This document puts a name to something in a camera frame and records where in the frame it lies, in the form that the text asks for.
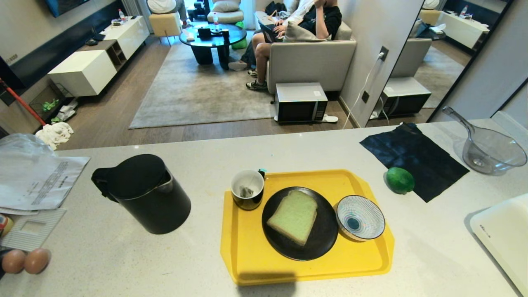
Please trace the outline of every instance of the red mop handle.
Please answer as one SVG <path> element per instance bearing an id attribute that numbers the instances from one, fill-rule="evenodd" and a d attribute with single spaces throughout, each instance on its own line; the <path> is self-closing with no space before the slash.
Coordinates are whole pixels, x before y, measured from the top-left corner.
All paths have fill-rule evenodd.
<path id="1" fill-rule="evenodd" d="M 0 78 L 0 84 L 2 84 L 2 86 L 4 87 L 4 89 L 6 89 L 6 91 L 8 91 L 13 97 L 15 97 L 15 99 L 20 103 L 22 104 L 22 106 L 28 111 L 30 112 L 30 114 L 36 118 L 36 120 L 39 121 L 39 123 L 42 125 L 42 126 L 45 126 L 46 125 L 46 122 L 42 120 L 42 118 L 36 114 L 36 112 L 33 110 L 33 108 L 31 108 L 22 98 L 20 98 L 19 95 L 17 95 L 15 93 L 15 91 L 13 91 L 3 80 L 2 78 Z"/>

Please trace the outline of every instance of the kettle lid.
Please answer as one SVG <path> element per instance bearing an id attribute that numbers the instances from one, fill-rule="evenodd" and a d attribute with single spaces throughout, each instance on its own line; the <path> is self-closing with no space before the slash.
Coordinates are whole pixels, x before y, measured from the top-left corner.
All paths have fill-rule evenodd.
<path id="1" fill-rule="evenodd" d="M 143 196 L 156 188 L 165 175 L 163 160 L 142 154 L 124 160 L 108 176 L 108 192 L 120 199 Z"/>

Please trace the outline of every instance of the gray rug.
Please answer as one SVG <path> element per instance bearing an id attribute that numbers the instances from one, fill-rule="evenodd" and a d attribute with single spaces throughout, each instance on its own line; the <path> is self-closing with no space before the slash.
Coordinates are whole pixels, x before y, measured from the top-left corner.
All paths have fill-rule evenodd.
<path id="1" fill-rule="evenodd" d="M 414 78 L 431 91 L 423 108 L 436 108 L 455 83 L 464 66 L 430 47 Z"/>
<path id="2" fill-rule="evenodd" d="M 212 52 L 213 64 L 199 65 L 190 46 L 173 44 L 129 128 L 273 117 L 272 95 L 248 90 L 245 84 L 254 78 L 223 70 L 216 49 Z M 243 52 L 231 50 L 230 56 L 239 59 Z"/>

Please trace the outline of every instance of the tv stand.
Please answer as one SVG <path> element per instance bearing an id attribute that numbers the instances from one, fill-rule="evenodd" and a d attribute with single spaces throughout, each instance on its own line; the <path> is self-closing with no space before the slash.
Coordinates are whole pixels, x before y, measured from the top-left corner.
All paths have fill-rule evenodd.
<path id="1" fill-rule="evenodd" d="M 105 40 L 92 47 L 84 46 L 71 54 L 48 75 L 73 97 L 95 96 L 116 75 L 150 35 L 143 16 L 127 17 L 121 26 L 108 26 Z"/>

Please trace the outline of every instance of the slice of bread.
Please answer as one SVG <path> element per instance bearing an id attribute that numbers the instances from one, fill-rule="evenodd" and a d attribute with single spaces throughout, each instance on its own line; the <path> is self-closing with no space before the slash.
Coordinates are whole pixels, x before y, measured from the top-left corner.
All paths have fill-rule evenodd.
<path id="1" fill-rule="evenodd" d="M 284 197 L 267 224 L 277 232 L 304 246 L 317 216 L 317 202 L 301 191 Z"/>

